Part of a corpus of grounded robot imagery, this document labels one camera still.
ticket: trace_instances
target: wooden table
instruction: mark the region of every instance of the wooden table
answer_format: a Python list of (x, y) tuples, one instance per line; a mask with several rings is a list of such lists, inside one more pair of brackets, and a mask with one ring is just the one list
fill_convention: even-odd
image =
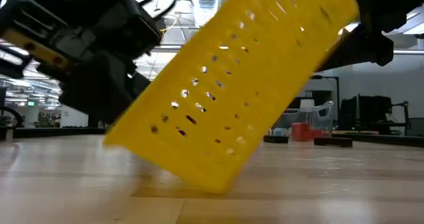
[(423, 222), (422, 148), (261, 144), (217, 196), (101, 139), (1, 143), (0, 223)]

